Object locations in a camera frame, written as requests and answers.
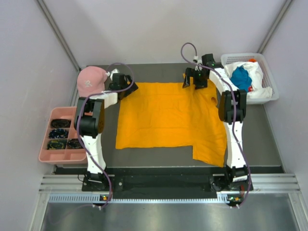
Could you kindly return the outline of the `orange t shirt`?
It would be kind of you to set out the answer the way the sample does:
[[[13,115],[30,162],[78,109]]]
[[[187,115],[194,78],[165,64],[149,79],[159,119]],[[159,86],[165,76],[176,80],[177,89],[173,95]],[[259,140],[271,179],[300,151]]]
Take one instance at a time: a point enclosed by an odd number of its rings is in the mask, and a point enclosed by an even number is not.
[[[116,149],[192,146],[194,160],[222,167],[227,136],[217,108],[217,89],[181,83],[138,83],[120,103]]]

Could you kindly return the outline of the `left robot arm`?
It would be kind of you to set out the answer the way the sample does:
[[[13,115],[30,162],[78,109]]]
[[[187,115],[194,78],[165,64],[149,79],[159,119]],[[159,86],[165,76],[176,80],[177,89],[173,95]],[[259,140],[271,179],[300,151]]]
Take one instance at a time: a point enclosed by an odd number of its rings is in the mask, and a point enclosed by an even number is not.
[[[82,191],[102,192],[112,189],[111,180],[105,171],[101,135],[104,129],[105,109],[117,104],[138,89],[130,75],[108,73],[111,83],[109,89],[80,97],[77,102],[74,128],[81,146],[86,151],[88,162],[84,175]]]

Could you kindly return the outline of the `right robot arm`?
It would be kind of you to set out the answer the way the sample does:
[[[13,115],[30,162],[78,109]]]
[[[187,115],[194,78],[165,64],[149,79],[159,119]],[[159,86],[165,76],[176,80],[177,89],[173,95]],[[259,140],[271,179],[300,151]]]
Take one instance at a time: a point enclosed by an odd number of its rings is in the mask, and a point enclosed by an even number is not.
[[[237,190],[249,181],[249,167],[242,139],[247,92],[231,82],[222,64],[215,62],[212,54],[203,55],[202,58],[195,54],[192,62],[183,59],[194,65],[194,68],[186,69],[184,87],[189,86],[188,78],[192,77],[197,89],[207,87],[208,81],[211,81],[220,93],[218,116],[226,130],[228,156],[226,173],[223,177],[215,177],[212,185],[218,190],[226,187],[232,191]]]

